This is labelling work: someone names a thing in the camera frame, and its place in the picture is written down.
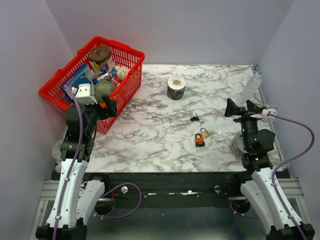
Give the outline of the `black-headed key bunch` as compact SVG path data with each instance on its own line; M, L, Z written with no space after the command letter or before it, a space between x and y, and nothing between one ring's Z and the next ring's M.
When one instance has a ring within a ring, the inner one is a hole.
M197 115L197 113L194 114L194 116L192 116L190 119L187 119L186 122L196 122L199 123L200 126L203 125L205 123L205 121L200 120L199 116Z

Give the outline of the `orange black padlock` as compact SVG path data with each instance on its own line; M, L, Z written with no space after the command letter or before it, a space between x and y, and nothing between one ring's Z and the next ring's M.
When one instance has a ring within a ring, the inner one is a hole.
M195 140L195 146L197 148L205 146L204 138L202 137L202 135L200 133L195 134L194 140Z

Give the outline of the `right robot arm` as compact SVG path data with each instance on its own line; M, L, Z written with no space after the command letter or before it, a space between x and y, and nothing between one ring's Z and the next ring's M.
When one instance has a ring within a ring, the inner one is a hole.
M245 107L237 106L228 98L224 116L235 117L233 121L240 123L242 137L241 162L245 168L242 176L230 183L230 191L244 197L253 207L266 232L268 240L312 240L315 230L310 223L305 223L296 213L285 195L276 172L284 165L306 154L314 145L313 130L303 124L311 135L309 146L297 156L274 167L268 153L274 149L276 135L268 129L258 129L258 120L276 118L275 110L260 107L250 100Z

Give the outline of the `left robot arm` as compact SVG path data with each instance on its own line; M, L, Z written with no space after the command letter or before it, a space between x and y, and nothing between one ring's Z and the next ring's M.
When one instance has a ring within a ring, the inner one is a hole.
M85 105L77 99L66 110L67 131L60 147L61 171L52 210L43 226L36 229L38 240L84 240L87 222L98 199L107 197L111 185L103 178L89 180L80 192L94 147L100 120L118 116L117 101L103 95L99 103Z

